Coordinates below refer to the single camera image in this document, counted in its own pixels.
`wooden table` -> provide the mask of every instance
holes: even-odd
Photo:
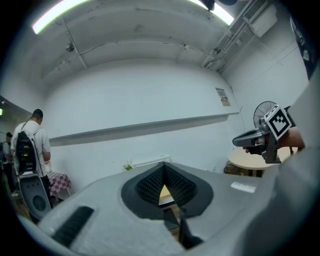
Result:
[[[296,153],[297,150],[298,148],[293,148],[294,153]],[[290,148],[282,147],[278,149],[278,155],[280,160],[283,162],[285,159],[290,157]],[[248,170],[265,170],[272,165],[277,165],[277,163],[267,164],[261,155],[246,153],[242,148],[233,150],[229,154],[228,159],[230,163],[235,166]]]

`gray panel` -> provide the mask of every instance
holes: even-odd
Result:
[[[38,175],[20,176],[20,191],[29,212],[41,220],[50,210],[44,185]]]

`man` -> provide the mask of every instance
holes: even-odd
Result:
[[[43,117],[44,117],[43,112],[40,109],[36,109],[33,112],[30,120],[19,124],[15,128],[14,133],[13,133],[11,150],[12,150],[12,154],[14,154],[14,152],[16,150],[18,133],[20,133],[22,131],[27,131],[30,134],[33,134],[34,144],[36,147],[36,153],[38,154],[38,157],[36,157],[37,173],[42,180],[45,192],[49,198],[50,197],[50,189],[49,189],[50,183],[49,183],[49,178],[47,176],[45,162],[47,162],[51,159],[51,153],[50,153],[49,137],[46,133],[46,130],[40,126],[42,123]]]
[[[14,179],[12,176],[12,164],[11,164],[12,156],[10,153],[11,138],[12,138],[12,134],[10,132],[7,132],[6,137],[5,137],[5,142],[2,145],[3,152],[4,152],[4,156],[2,158],[2,166],[3,166],[3,171],[6,175],[7,180],[8,180],[8,185],[9,185],[9,188],[11,191],[11,196],[17,197],[19,194],[16,190],[16,186],[15,186]]]

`electric fan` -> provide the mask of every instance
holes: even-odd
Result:
[[[255,128],[259,127],[260,119],[263,118],[265,114],[274,107],[274,105],[276,105],[276,103],[274,103],[273,101],[264,101],[259,106],[257,106],[253,114],[253,123]]]

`hand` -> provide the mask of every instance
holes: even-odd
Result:
[[[304,141],[302,140],[297,127],[290,128],[287,133],[279,139],[277,148],[280,149],[283,147],[293,147],[300,149],[303,149],[305,147]],[[249,153],[249,150],[245,146],[243,146],[242,148],[246,153]]]

